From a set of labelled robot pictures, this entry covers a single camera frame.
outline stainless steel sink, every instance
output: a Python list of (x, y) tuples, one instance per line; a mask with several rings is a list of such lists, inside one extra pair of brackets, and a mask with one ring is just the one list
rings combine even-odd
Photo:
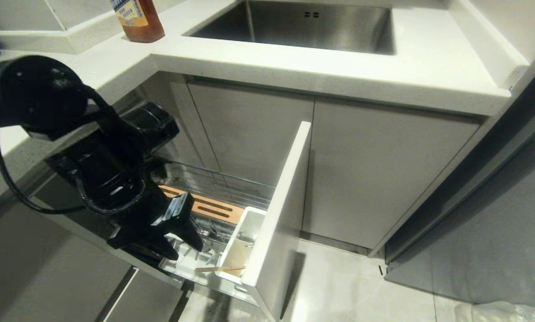
[(387, 8), (246, 0), (190, 36), (394, 54)]

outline pull-out drawer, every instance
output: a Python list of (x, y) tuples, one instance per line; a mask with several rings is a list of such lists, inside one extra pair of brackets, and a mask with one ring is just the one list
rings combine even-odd
[[(106, 239), (111, 227), (99, 225), (95, 214), (83, 212), (48, 217), (157, 279), (176, 285), (183, 279), (192, 280), (251, 302), (270, 320), (279, 320), (302, 224), (310, 131), (311, 124), (301, 122), (288, 157), (282, 161), (284, 167), (276, 187), (189, 165), (176, 164), (169, 169), (171, 178), (163, 185), (201, 196), (202, 203), (214, 199), (246, 209), (240, 220), (232, 224), (193, 211), (192, 217), (204, 240), (202, 253), (170, 236), (180, 254), (178, 260), (143, 261), (108, 246)], [(34, 197), (53, 208), (75, 203), (74, 189), (56, 175), (51, 176)], [(236, 274), (195, 271), (199, 267), (228, 263), (228, 257), (242, 249), (245, 249), (244, 254), (235, 256), (237, 259), (233, 262), (245, 268)]]

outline white countertop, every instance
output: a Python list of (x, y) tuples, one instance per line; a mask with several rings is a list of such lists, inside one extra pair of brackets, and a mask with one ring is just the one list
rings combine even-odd
[[(78, 55), (4, 51), (0, 59), (47, 55), (67, 64), (87, 85), (114, 103), (157, 71), (250, 82), (325, 94), (426, 106), (469, 114), (497, 114), (510, 97), (498, 88), (468, 39), (439, 2), (393, 4), (395, 55), (375, 55), (265, 43), (186, 37), (237, 0), (187, 0), (159, 14), (166, 36), (133, 43), (120, 33)], [(28, 136), (2, 131), (4, 152)], [(43, 151), (54, 144), (41, 143)], [(23, 158), (20, 177), (45, 155)], [(0, 181), (0, 195), (5, 191)]]

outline bottle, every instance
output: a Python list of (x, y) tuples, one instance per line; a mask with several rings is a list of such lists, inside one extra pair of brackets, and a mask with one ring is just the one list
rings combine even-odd
[(130, 41), (155, 42), (164, 36), (153, 0), (110, 0)]

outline gray appliance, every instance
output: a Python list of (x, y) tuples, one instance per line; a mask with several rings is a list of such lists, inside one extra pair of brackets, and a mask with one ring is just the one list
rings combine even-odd
[(535, 79), (386, 244), (386, 279), (535, 306)]

